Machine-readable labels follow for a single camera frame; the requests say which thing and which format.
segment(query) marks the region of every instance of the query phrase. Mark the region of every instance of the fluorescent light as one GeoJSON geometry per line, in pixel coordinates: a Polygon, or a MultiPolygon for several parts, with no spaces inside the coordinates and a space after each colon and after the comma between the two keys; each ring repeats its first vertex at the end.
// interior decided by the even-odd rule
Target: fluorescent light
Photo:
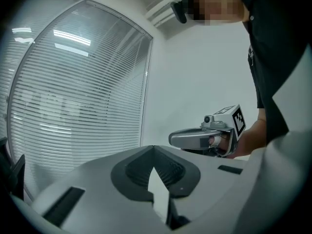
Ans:
{"type": "Polygon", "coordinates": [[[30,42],[32,43],[34,41],[33,38],[21,38],[21,37],[18,37],[18,38],[14,38],[15,41],[18,41],[18,42],[21,42],[21,43],[26,43],[26,42],[30,42]]]}
{"type": "Polygon", "coordinates": [[[66,39],[69,39],[69,40],[80,42],[80,43],[88,45],[88,46],[90,46],[90,44],[91,44],[91,41],[86,39],[86,38],[82,38],[82,37],[79,37],[79,36],[76,36],[76,35],[73,35],[73,34],[69,34],[69,33],[66,33],[66,32],[62,32],[62,31],[58,31],[58,30],[53,30],[53,32],[54,32],[54,35],[56,37],[66,38],[66,39]]]}
{"type": "Polygon", "coordinates": [[[85,51],[82,51],[82,50],[79,50],[79,49],[75,49],[75,48],[72,48],[72,47],[68,47],[68,46],[65,46],[65,45],[61,45],[61,44],[55,43],[55,46],[58,49],[67,50],[67,51],[70,51],[70,52],[73,52],[73,53],[76,53],[76,54],[79,54],[79,55],[82,55],[82,56],[85,56],[85,57],[88,57],[88,55],[89,55],[89,53],[87,53],[85,51]]]}
{"type": "Polygon", "coordinates": [[[12,29],[13,33],[18,33],[18,32],[28,32],[31,33],[31,28],[14,28],[12,29]]]}

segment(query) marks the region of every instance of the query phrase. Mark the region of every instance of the window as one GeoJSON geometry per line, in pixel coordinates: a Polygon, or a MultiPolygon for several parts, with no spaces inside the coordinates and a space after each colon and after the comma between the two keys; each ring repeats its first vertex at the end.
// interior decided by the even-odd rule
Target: window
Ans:
{"type": "Polygon", "coordinates": [[[10,150],[25,154],[34,197],[89,160],[140,146],[152,39],[100,4],[71,4],[30,44],[10,93],[10,150]]]}

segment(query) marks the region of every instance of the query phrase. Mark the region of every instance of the black polo shirt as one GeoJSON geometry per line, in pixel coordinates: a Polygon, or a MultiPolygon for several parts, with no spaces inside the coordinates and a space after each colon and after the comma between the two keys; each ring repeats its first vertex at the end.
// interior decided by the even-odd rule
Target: black polo shirt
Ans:
{"type": "Polygon", "coordinates": [[[258,108],[265,108],[267,143],[288,132],[273,95],[289,77],[308,44],[304,2],[242,0],[248,8],[244,25],[250,35],[248,62],[256,86],[258,108]]]}

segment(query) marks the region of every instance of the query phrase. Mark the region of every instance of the man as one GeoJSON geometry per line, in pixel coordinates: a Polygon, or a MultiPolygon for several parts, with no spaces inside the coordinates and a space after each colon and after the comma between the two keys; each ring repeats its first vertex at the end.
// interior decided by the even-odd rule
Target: man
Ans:
{"type": "MultiPolygon", "coordinates": [[[[229,158],[249,155],[276,137],[287,125],[272,97],[299,62],[308,45],[308,0],[184,0],[184,11],[205,25],[242,21],[250,35],[248,62],[256,87],[258,119],[241,136],[229,158]]],[[[219,148],[227,150],[227,136],[219,148]]]]}

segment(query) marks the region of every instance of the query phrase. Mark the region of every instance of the black shirt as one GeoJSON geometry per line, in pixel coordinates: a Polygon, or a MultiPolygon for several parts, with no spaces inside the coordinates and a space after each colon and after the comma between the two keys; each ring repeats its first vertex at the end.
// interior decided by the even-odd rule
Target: black shirt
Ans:
{"type": "Polygon", "coordinates": [[[248,54],[258,108],[265,108],[267,143],[288,132],[273,95],[289,77],[304,53],[308,24],[300,22],[303,4],[293,0],[242,0],[250,12],[244,25],[250,35],[248,54]]]}

